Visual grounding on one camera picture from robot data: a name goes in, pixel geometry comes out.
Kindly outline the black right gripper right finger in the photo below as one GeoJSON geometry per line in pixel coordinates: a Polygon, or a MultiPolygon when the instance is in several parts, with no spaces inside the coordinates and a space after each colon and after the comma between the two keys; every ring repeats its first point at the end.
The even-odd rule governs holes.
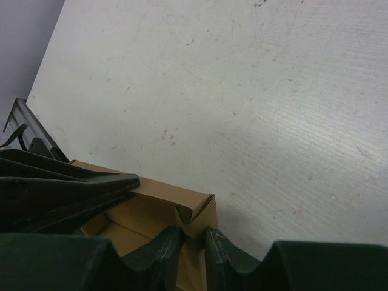
{"type": "Polygon", "coordinates": [[[275,241],[263,260],[205,232],[208,290],[387,290],[387,247],[275,241]]]}

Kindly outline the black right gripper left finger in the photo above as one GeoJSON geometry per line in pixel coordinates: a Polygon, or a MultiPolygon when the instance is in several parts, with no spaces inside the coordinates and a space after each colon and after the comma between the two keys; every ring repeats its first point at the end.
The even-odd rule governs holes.
{"type": "Polygon", "coordinates": [[[1,290],[175,290],[184,234],[167,227],[119,256],[111,240],[1,235],[1,290]]]}

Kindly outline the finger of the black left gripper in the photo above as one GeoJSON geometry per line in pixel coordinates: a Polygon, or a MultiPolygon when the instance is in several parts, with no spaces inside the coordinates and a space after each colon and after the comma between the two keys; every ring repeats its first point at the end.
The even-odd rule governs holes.
{"type": "Polygon", "coordinates": [[[136,174],[107,173],[18,149],[1,151],[1,233],[73,233],[126,202],[136,174]]]}

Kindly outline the brown paper box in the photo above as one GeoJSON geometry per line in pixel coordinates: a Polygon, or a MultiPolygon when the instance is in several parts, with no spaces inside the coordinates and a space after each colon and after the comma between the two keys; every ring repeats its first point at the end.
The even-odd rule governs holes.
{"type": "Polygon", "coordinates": [[[182,229],[186,238],[178,266],[177,290],[206,290],[204,232],[218,227],[213,194],[140,179],[135,197],[82,226],[87,236],[111,239],[120,256],[149,243],[168,226],[182,229]]]}

